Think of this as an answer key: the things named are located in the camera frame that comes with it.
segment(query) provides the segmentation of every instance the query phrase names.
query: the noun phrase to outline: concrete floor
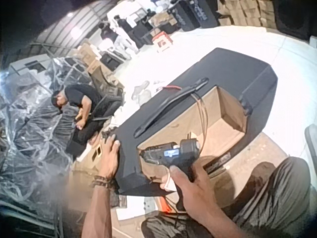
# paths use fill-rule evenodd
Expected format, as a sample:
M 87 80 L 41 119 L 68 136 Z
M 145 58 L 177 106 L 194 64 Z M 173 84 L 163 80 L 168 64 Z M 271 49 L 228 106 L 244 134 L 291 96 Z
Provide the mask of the concrete floor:
M 305 128 L 317 123 L 317 49 L 276 30 L 259 27 L 196 29 L 176 32 L 172 40 L 173 46 L 162 53 L 157 53 L 154 46 L 144 46 L 117 69 L 115 76 L 125 86 L 126 103 L 116 112 L 113 123 L 123 123 L 139 109 L 131 95 L 134 87 L 145 80 L 150 81 L 147 89 L 153 96 L 159 86 L 174 80 L 214 48 L 240 52 L 272 65 L 278 86 L 264 132 L 286 154 L 310 164 L 312 184 L 317 187 L 304 137 Z

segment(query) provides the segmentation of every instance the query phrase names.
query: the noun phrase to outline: person's left hand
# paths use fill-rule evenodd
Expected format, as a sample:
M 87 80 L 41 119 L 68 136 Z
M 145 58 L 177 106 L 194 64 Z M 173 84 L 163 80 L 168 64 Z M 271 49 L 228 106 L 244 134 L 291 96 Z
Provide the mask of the person's left hand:
M 86 124 L 86 121 L 84 119 L 81 119 L 76 123 L 76 127 L 79 130 L 82 130 L 85 127 L 85 124 Z
M 101 143 L 102 146 L 102 159 L 101 168 L 99 170 L 99 176 L 106 179 L 112 179 L 118 169 L 118 150 L 120 142 L 114 141 L 115 135 L 109 136 L 105 143 Z

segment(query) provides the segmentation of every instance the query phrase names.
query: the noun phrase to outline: black handle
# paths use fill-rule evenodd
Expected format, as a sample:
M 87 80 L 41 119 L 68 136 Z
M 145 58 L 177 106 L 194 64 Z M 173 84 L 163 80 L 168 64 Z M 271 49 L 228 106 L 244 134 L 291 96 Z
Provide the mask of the black handle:
M 172 96 L 169 96 L 167 99 L 164 100 L 164 102 L 159 106 L 159 108 L 156 110 L 156 112 L 151 115 L 147 120 L 139 126 L 135 131 L 134 131 L 134 138 L 138 138 L 140 135 L 142 135 L 156 120 L 156 118 L 159 117 L 159 115 L 173 102 L 177 101 L 178 99 L 187 96 L 197 90 L 199 90 L 201 87 L 206 85 L 208 83 L 209 79 L 208 78 L 200 78 L 197 80 L 197 82 L 192 85 L 183 88 L 179 92 L 175 93 Z
M 194 175 L 193 175 L 193 171 L 192 171 L 192 168 L 190 166 L 186 166 L 186 167 L 179 167 L 181 169 L 181 171 L 183 171 L 190 182 L 193 182 L 194 181 Z M 177 190 L 177 193 L 178 193 L 178 196 L 179 196 L 179 200 L 178 202 L 176 203 L 176 208 L 178 211 L 180 212 L 185 212 L 186 209 L 184 207 L 184 198 L 183 198 L 183 192 L 182 190 L 180 189 L 179 186 L 176 185 L 176 190 Z

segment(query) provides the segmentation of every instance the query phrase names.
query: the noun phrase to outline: black shirt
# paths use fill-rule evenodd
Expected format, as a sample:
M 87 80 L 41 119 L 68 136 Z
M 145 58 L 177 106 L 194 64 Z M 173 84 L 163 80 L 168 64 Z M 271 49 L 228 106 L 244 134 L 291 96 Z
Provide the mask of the black shirt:
M 110 27 L 105 27 L 104 29 L 102 29 L 100 35 L 103 40 L 108 38 L 108 39 L 111 39 L 112 42 L 114 42 L 115 39 L 117 39 L 118 37 L 118 34 L 112 31 Z
M 81 102 L 84 96 L 87 96 L 91 100 L 91 109 L 92 112 L 98 102 L 102 99 L 98 91 L 87 84 L 75 84 L 65 87 L 65 96 L 69 101 L 69 104 L 72 106 L 82 107 Z
M 133 28 L 130 26 L 130 24 L 125 19 L 119 19 L 118 25 L 126 32 L 130 32 L 133 30 Z

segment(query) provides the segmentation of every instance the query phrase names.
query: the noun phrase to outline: plastic sheet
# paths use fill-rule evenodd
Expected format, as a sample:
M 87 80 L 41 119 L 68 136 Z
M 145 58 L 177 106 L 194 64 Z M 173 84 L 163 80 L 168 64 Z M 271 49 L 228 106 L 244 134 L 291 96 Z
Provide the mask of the plastic sheet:
M 75 58 L 52 59 L 43 77 L 32 73 L 0 80 L 0 196 L 37 215 L 53 218 L 58 181 L 72 163 L 64 152 L 77 109 L 51 103 L 51 94 L 69 84 L 91 84 Z

